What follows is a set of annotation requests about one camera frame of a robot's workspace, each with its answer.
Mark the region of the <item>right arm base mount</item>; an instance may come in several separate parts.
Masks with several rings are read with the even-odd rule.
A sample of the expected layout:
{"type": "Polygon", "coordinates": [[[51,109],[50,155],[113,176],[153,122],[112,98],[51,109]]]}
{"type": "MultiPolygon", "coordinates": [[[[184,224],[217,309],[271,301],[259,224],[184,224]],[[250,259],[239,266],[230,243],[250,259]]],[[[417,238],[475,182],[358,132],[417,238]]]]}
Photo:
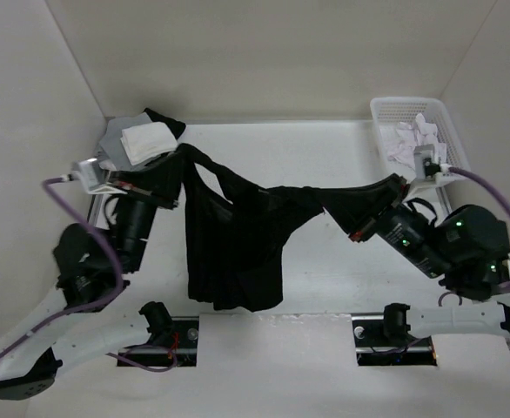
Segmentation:
{"type": "Polygon", "coordinates": [[[431,337],[408,342],[387,337],[381,313],[351,317],[356,362],[361,367],[437,366],[431,337]]]}

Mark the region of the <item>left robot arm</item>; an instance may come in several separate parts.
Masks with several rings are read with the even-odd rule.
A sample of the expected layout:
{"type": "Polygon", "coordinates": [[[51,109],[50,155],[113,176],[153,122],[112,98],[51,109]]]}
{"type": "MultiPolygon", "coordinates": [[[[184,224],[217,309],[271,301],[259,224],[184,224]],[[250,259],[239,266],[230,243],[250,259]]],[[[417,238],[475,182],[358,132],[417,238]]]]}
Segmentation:
{"type": "Polygon", "coordinates": [[[50,388],[59,374],[90,359],[116,357],[121,349],[162,347],[174,333],[164,303],[150,301],[96,332],[69,335],[129,286],[125,275],[140,268],[157,210],[172,210],[178,204],[180,178],[118,172],[104,182],[72,172],[46,179],[42,188],[74,222],[63,230],[53,250],[59,272],[54,287],[0,337],[0,401],[28,400],[50,388]],[[115,201],[115,219],[107,228],[89,223],[53,188],[72,181],[115,201]]]}

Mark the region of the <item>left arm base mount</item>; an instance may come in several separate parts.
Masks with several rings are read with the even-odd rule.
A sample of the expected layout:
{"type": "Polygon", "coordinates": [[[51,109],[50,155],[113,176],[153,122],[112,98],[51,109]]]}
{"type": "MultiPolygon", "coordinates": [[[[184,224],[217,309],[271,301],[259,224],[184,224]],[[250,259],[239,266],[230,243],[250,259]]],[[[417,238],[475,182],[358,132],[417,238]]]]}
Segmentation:
{"type": "Polygon", "coordinates": [[[173,330],[162,343],[117,351],[117,366],[131,367],[130,361],[155,370],[168,367],[196,367],[199,343],[199,317],[173,317],[173,330]]]}

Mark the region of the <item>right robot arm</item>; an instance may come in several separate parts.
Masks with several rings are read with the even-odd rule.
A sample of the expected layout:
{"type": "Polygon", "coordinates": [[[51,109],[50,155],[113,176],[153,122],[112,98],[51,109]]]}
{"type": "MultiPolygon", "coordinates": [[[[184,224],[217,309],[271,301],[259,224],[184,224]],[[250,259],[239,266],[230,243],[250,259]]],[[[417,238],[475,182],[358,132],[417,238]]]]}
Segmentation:
{"type": "Polygon", "coordinates": [[[371,353],[395,354],[438,334],[492,334],[510,338],[510,241],[507,225],[482,206],[465,205],[444,220],[417,211],[421,198],[395,203],[354,241],[381,237],[390,247],[447,295],[468,305],[419,308],[405,303],[385,306],[381,318],[357,320],[358,347],[371,353]]]}

